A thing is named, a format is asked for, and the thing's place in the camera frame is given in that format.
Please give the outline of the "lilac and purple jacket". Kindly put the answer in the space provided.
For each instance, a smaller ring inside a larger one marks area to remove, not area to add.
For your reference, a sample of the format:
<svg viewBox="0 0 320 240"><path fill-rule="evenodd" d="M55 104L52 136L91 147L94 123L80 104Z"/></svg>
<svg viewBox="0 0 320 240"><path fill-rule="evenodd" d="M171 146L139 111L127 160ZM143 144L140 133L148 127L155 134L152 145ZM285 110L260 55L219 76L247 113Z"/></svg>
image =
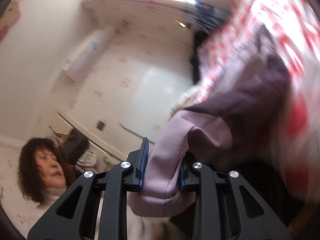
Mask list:
<svg viewBox="0 0 320 240"><path fill-rule="evenodd" d="M182 213L191 213L195 195L181 191L178 177L190 152L213 171L239 172L287 228L292 198L266 146L289 90L289 72L277 53L259 57L255 47L243 49L233 66L238 76L230 84L168 122L149 154L142 190L128 194L135 215L170 218L187 235Z"/></svg>

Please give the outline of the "dark bag on hanger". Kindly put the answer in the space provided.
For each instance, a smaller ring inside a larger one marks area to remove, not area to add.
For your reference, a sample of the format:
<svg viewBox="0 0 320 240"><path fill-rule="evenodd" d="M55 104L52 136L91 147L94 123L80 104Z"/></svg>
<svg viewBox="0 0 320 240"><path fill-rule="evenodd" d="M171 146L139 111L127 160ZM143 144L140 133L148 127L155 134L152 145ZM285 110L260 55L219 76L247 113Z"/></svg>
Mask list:
<svg viewBox="0 0 320 240"><path fill-rule="evenodd" d="M88 138L78 129L73 128L67 140L58 148L58 153L64 162L75 165L88 147Z"/></svg>

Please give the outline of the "cream quilted blanket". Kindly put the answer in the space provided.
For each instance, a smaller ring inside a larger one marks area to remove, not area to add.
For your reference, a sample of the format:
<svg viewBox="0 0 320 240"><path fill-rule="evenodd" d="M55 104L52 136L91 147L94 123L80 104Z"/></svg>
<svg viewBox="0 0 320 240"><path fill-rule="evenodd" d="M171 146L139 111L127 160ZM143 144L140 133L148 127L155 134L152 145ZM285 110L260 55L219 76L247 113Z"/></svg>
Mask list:
<svg viewBox="0 0 320 240"><path fill-rule="evenodd" d="M183 92L178 97L177 101L170 106L168 120L170 121L178 111L200 103L200 92L201 87L199 85L192 85L185 92Z"/></svg>

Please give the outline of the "left blue patterned curtain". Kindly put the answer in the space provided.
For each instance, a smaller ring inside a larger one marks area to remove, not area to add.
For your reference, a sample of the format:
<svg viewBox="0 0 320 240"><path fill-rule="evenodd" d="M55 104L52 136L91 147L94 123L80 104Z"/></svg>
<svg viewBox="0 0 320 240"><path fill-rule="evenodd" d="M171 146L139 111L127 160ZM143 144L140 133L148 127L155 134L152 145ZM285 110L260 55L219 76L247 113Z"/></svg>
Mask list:
<svg viewBox="0 0 320 240"><path fill-rule="evenodd" d="M212 34L225 24L230 13L206 3L194 1L187 3L183 16L207 34Z"/></svg>

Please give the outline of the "red checkered plastic bed cover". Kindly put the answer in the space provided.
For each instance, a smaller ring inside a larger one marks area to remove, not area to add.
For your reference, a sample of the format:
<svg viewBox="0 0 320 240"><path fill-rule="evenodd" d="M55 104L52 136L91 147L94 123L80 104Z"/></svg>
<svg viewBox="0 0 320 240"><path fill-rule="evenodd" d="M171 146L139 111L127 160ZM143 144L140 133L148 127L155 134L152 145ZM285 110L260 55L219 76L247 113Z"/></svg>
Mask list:
<svg viewBox="0 0 320 240"><path fill-rule="evenodd" d="M291 77L274 142L288 184L319 185L319 20L308 0L233 0L227 23L200 47L204 102L230 84L233 61L255 47L259 57L277 53Z"/></svg>

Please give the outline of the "white wall air conditioner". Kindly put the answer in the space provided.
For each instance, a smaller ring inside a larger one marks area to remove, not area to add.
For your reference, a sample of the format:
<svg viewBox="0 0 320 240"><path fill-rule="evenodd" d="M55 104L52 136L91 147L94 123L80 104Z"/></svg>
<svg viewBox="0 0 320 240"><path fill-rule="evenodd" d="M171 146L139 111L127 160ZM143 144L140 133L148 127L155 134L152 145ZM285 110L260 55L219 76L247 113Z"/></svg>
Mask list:
<svg viewBox="0 0 320 240"><path fill-rule="evenodd" d="M76 48L61 67L74 82L81 83L116 35L116 28L95 29Z"/></svg>

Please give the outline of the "black garment by wall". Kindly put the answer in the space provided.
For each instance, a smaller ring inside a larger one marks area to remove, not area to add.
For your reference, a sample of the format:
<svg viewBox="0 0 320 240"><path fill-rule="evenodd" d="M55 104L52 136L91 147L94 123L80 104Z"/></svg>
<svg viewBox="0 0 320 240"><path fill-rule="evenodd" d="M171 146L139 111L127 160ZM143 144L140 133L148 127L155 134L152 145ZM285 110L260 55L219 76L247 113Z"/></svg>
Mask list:
<svg viewBox="0 0 320 240"><path fill-rule="evenodd" d="M193 53L190 57L190 64L193 67L193 84L196 85L200 81L200 70L199 70L199 56L198 48L203 44L203 42L210 36L209 33L198 30L193 34Z"/></svg>

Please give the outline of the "wall power outlet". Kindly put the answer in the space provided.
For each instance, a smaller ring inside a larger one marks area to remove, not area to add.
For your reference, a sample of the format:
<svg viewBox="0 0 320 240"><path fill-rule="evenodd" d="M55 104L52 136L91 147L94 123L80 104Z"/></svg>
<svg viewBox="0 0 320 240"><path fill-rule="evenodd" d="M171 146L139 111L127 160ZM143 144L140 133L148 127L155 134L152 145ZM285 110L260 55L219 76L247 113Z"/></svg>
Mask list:
<svg viewBox="0 0 320 240"><path fill-rule="evenodd" d="M182 28L185 28L185 27L186 27L186 24L180 22L179 20L175 20L175 22L176 22L179 26L181 26Z"/></svg>

